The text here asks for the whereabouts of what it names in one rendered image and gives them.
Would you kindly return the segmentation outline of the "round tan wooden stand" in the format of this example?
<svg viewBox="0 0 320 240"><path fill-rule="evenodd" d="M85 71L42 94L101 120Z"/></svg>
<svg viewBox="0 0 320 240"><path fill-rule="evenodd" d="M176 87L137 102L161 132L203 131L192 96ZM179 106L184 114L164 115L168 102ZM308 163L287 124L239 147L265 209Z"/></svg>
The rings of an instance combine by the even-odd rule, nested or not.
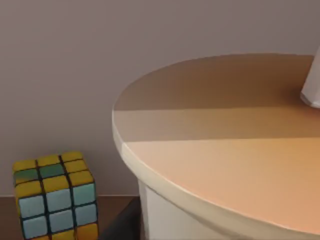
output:
<svg viewBox="0 0 320 240"><path fill-rule="evenodd" d="M300 98L313 57L182 61L112 109L146 240L320 240L320 110Z"/></svg>

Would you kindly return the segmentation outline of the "colourful puzzle cube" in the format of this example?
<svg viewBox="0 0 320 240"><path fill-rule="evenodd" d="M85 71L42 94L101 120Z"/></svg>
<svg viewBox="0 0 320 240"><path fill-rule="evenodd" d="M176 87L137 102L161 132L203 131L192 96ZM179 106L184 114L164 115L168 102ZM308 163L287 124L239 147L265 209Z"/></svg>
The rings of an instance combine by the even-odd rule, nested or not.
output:
<svg viewBox="0 0 320 240"><path fill-rule="evenodd" d="M96 183L81 152L17 161L12 173L24 240L98 240Z"/></svg>

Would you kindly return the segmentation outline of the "white faceted object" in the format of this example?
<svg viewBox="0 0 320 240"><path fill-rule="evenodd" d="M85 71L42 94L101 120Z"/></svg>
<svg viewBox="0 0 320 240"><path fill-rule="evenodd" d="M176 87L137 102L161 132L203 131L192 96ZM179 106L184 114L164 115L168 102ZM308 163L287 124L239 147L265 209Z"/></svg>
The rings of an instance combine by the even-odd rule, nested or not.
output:
<svg viewBox="0 0 320 240"><path fill-rule="evenodd" d="M320 46L304 82L300 98L308 106L320 109Z"/></svg>

